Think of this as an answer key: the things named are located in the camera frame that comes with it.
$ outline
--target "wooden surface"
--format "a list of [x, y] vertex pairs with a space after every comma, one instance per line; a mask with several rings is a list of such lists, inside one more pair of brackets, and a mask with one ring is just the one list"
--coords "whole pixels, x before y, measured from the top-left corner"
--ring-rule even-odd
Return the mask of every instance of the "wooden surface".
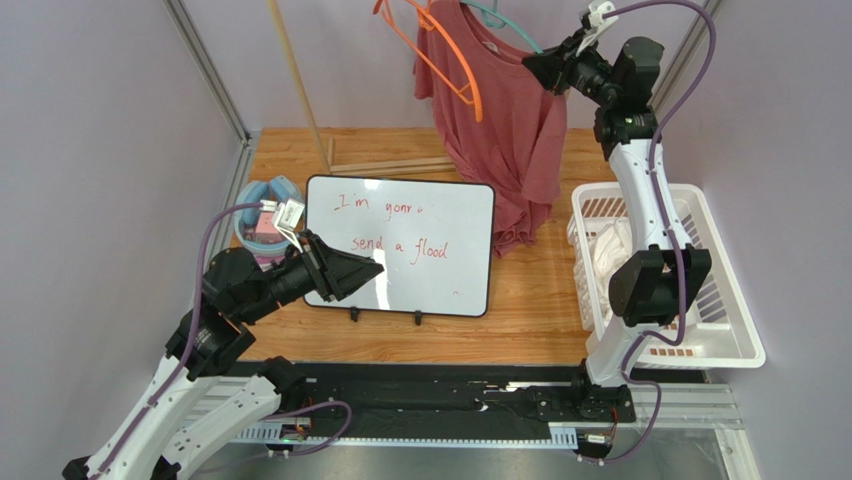
[[[335, 164], [446, 155], [432, 129], [326, 129], [335, 138]], [[251, 180], [285, 175], [303, 191], [322, 166], [307, 129], [267, 129], [260, 137]], [[456, 172], [399, 178], [459, 181]], [[243, 359], [282, 355], [290, 360], [337, 362], [432, 362], [576, 364], [586, 356], [589, 332], [580, 325], [574, 287], [574, 249], [565, 230], [571, 192], [612, 181], [591, 130], [571, 130], [563, 153], [562, 197], [538, 230], [538, 244], [494, 258], [490, 305], [481, 318], [425, 316], [414, 325], [401, 313], [362, 312], [353, 323], [342, 309], [287, 305], [250, 327], [257, 342]]]

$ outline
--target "teal hanger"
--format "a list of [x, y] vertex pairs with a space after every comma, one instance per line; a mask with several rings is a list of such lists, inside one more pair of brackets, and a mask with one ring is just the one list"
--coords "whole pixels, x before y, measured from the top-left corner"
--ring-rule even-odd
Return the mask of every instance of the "teal hanger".
[[[508, 25], [512, 30], [518, 32], [518, 35], [520, 35], [524, 40], [526, 40], [527, 43], [530, 44], [535, 53], [542, 53], [541, 47], [539, 47], [538, 44], [535, 43], [535, 40], [533, 40], [532, 37], [530, 37], [529, 34], [524, 31], [524, 29], [522, 29], [518, 26], [517, 23], [509, 20], [508, 18], [506, 18], [505, 15], [497, 11], [497, 1], [498, 0], [494, 0], [494, 8], [488, 8], [485, 5], [473, 2], [471, 0], [461, 0], [461, 3], [469, 5], [473, 8], [478, 8], [480, 11], [482, 11], [482, 18], [485, 22], [485, 25], [492, 28], [503, 28]], [[491, 17], [500, 20], [502, 24], [494, 23], [493, 21], [491, 21]]]
[[[491, 7], [492, 12], [497, 11], [497, 2], [498, 1], [500, 1], [500, 0], [494, 0], [494, 6]], [[503, 27], [506, 26], [506, 22], [503, 21], [503, 20], [500, 20], [500, 23], [494, 23], [494, 21], [491, 20], [491, 15], [488, 15], [487, 13], [485, 13], [485, 10], [482, 11], [482, 21], [485, 22], [486, 27], [500, 29], [500, 28], [503, 28]]]

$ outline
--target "clothes hanger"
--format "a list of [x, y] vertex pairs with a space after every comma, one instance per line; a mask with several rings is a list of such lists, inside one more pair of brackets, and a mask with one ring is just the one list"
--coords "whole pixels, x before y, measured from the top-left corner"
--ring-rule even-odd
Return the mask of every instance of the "clothes hanger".
[[[497, 11], [497, 2], [498, 1], [499, 0], [494, 0], [494, 6], [491, 7], [492, 13]], [[498, 30], [507, 25], [507, 22], [505, 20], [500, 20], [499, 24], [494, 23], [494, 21], [491, 20], [491, 15], [488, 15], [487, 13], [485, 13], [485, 10], [482, 11], [482, 21], [485, 23], [486, 27], [496, 28]]]
[[[486, 26], [492, 28], [503, 28], [508, 25], [512, 30], [518, 32], [518, 35], [520, 35], [524, 40], [526, 40], [527, 43], [530, 44], [535, 53], [542, 53], [541, 47], [539, 47], [538, 44], [535, 43], [535, 40], [533, 40], [527, 32], [525, 32], [521, 27], [519, 27], [518, 24], [509, 20], [508, 18], [506, 18], [505, 15], [497, 11], [497, 1], [498, 0], [494, 0], [494, 8], [488, 8], [485, 5], [476, 3], [472, 0], [461, 0], [461, 3], [474, 8], [478, 8], [482, 12], [482, 19]], [[491, 20], [491, 17], [497, 18], [502, 23], [494, 23]]]
[[[481, 122], [482, 97], [479, 94], [479, 85], [477, 85], [476, 79], [473, 78], [473, 71], [470, 69], [470, 65], [467, 63], [467, 60], [465, 60], [464, 55], [461, 53], [461, 50], [459, 49], [458, 45], [456, 45], [456, 42], [454, 42], [452, 37], [450, 37], [450, 34], [448, 34], [446, 30], [444, 30], [444, 27], [442, 27], [441, 24], [438, 23], [437, 20], [435, 20], [435, 17], [429, 14], [428, 7], [432, 4], [432, 1], [429, 0], [429, 2], [427, 3], [427, 8], [423, 8], [423, 6], [421, 6], [414, 0], [405, 1], [413, 5], [414, 8], [417, 9], [417, 19], [422, 28], [426, 29], [427, 31], [438, 30], [441, 36], [444, 37], [444, 40], [446, 40], [447, 43], [450, 45], [450, 48], [453, 50], [453, 53], [456, 54], [459, 63], [461, 63], [465, 75], [467, 75], [467, 85], [461, 88], [458, 88], [453, 85], [453, 82], [451, 82], [450, 79], [447, 78], [447, 76], [444, 75], [444, 73], [439, 70], [438, 67], [434, 63], [432, 63], [431, 60], [429, 60], [429, 57], [427, 57], [425, 53], [421, 52], [420, 49], [417, 48], [417, 45], [412, 42], [411, 39], [408, 38], [408, 36], [406, 36], [405, 33], [403, 33], [402, 30], [399, 29], [399, 27], [396, 26], [396, 22], [393, 19], [393, 13], [391, 12], [390, 8], [390, 0], [377, 0], [376, 5], [373, 7], [373, 15], [378, 14], [381, 10], [382, 18], [385, 19], [385, 22], [390, 25], [390, 27], [397, 33], [397, 35], [399, 35], [400, 37], [402, 37], [403, 40], [405, 40], [405, 43], [407, 43], [409, 47], [414, 49], [417, 55], [421, 59], [423, 59], [423, 61], [426, 62], [426, 64], [429, 65], [430, 68], [432, 68], [432, 70], [438, 75], [438, 77], [443, 80], [448, 87], [450, 87], [450, 90], [452, 90], [453, 93], [455, 93], [456, 96], [458, 96], [462, 102], [467, 105], [473, 106], [476, 121]], [[470, 98], [465, 95], [468, 90], [470, 90]]]

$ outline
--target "white cloth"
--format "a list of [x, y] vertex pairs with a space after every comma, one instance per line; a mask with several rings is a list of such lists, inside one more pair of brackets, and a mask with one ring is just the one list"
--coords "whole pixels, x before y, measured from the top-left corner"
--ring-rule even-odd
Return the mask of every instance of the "white cloth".
[[604, 321], [609, 322], [612, 316], [609, 306], [609, 279], [630, 258], [630, 252], [633, 250], [630, 223], [626, 218], [618, 218], [606, 225], [591, 239], [589, 250], [592, 254], [601, 313]]

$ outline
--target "whiteboard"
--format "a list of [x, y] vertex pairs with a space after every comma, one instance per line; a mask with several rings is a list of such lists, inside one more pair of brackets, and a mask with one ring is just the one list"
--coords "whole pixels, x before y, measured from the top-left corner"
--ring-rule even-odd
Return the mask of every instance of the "whiteboard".
[[340, 302], [313, 306], [478, 317], [488, 309], [494, 190], [483, 184], [314, 176], [307, 228], [385, 267]]

